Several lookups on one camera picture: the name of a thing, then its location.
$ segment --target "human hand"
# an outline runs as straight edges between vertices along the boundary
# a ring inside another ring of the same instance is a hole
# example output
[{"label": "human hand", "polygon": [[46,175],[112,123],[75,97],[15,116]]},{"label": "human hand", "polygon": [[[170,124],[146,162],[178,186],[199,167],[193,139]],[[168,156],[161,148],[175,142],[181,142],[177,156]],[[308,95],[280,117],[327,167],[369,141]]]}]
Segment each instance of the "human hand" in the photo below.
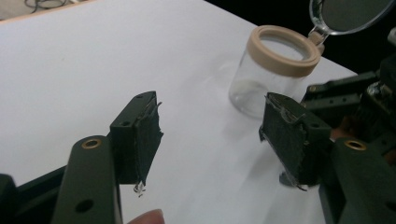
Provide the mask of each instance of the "human hand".
[{"label": "human hand", "polygon": [[163,219],[163,210],[156,209],[149,211],[134,220],[128,222],[128,224],[165,224]]}]

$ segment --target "beige jar lid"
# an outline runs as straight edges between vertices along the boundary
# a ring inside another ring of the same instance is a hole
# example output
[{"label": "beige jar lid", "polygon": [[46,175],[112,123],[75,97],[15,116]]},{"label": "beige jar lid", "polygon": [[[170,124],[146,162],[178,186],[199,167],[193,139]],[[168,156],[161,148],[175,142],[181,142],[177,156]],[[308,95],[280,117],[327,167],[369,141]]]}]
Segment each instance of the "beige jar lid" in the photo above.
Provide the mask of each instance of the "beige jar lid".
[{"label": "beige jar lid", "polygon": [[[301,49],[305,57],[298,61],[279,55],[264,46],[263,36],[290,42]],[[255,28],[247,42],[247,52],[263,68],[286,77],[308,76],[320,60],[320,52],[311,40],[295,31],[274,25]]]}]

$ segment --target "black plastic part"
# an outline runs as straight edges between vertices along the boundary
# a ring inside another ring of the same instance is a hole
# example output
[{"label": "black plastic part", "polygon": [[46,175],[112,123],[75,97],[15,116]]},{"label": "black plastic part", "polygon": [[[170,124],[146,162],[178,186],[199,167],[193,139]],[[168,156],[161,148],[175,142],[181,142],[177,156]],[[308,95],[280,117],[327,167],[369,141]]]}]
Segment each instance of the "black plastic part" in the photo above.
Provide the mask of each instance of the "black plastic part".
[{"label": "black plastic part", "polygon": [[295,187],[293,184],[290,182],[288,175],[285,172],[282,172],[279,176],[279,183],[281,183],[283,186],[286,187]]},{"label": "black plastic part", "polygon": [[374,72],[359,74],[358,76],[328,81],[324,84],[310,85],[306,89],[303,101],[322,99],[352,93],[361,94],[367,87],[377,82],[378,76]]},{"label": "black plastic part", "polygon": [[0,174],[0,223],[8,223],[14,217],[17,193],[12,177]]},{"label": "black plastic part", "polygon": [[293,186],[318,183],[323,150],[331,145],[330,131],[329,125],[291,98],[268,93],[260,137],[283,162]]},{"label": "black plastic part", "polygon": [[331,159],[346,197],[339,224],[396,223],[396,174],[376,148],[339,138]]},{"label": "black plastic part", "polygon": [[52,224],[122,223],[110,141],[91,136],[72,148]]},{"label": "black plastic part", "polygon": [[18,187],[18,210],[14,223],[50,223],[65,167]]},{"label": "black plastic part", "polygon": [[396,94],[386,92],[386,87],[381,82],[374,83],[369,90],[365,91],[361,96],[360,112],[369,115],[371,118],[361,118],[362,120],[372,119],[389,125],[396,132]]},{"label": "black plastic part", "polygon": [[326,224],[337,224],[346,203],[343,191],[321,184],[319,197]]},{"label": "black plastic part", "polygon": [[391,90],[396,91],[396,53],[381,62],[379,76],[383,83]]},{"label": "black plastic part", "polygon": [[302,102],[304,107],[321,118],[332,128],[340,125],[344,116],[352,115],[356,112],[361,103],[361,98],[357,93],[333,96]]},{"label": "black plastic part", "polygon": [[137,95],[110,125],[120,184],[146,184],[149,167],[163,134],[155,91]]},{"label": "black plastic part", "polygon": [[375,148],[380,155],[384,156],[389,151],[396,148],[396,133],[384,131],[370,145]]}]

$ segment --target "white surface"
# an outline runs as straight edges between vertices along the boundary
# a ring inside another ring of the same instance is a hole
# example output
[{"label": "white surface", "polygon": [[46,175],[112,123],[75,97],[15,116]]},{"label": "white surface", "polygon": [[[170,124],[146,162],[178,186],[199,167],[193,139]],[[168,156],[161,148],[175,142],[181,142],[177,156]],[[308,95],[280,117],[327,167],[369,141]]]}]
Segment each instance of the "white surface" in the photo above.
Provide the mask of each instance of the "white surface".
[{"label": "white surface", "polygon": [[[164,137],[145,195],[121,189],[124,221],[161,208],[169,224],[323,223],[317,189],[280,186],[261,121],[228,100],[253,28],[198,0],[99,0],[0,23],[0,172],[20,185],[66,165],[77,140],[156,91]],[[350,75],[322,59],[298,95]]]}]

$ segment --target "small wire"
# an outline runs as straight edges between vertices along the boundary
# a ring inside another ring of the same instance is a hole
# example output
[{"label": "small wire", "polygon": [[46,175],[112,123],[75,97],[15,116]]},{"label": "small wire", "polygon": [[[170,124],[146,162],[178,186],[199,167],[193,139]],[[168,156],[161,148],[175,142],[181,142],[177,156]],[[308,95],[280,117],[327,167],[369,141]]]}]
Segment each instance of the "small wire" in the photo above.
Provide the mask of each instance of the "small wire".
[{"label": "small wire", "polygon": [[[29,0],[24,0],[24,4],[25,4],[27,7],[31,7],[31,8],[34,9],[34,10],[31,12],[31,14],[32,14],[32,13],[37,12],[39,8],[42,8],[42,9],[51,9],[51,8],[56,8],[56,7],[62,7],[62,6],[64,6],[64,5],[67,3],[68,0],[63,0],[63,1],[62,1],[62,0],[34,0],[34,1],[35,1],[35,4],[34,4],[33,6],[30,5],[30,4],[28,3],[28,1],[29,1]],[[42,3],[45,3],[45,2],[59,2],[60,5],[59,5],[59,6],[55,6],[55,7],[45,7],[45,6],[42,5]]]}]

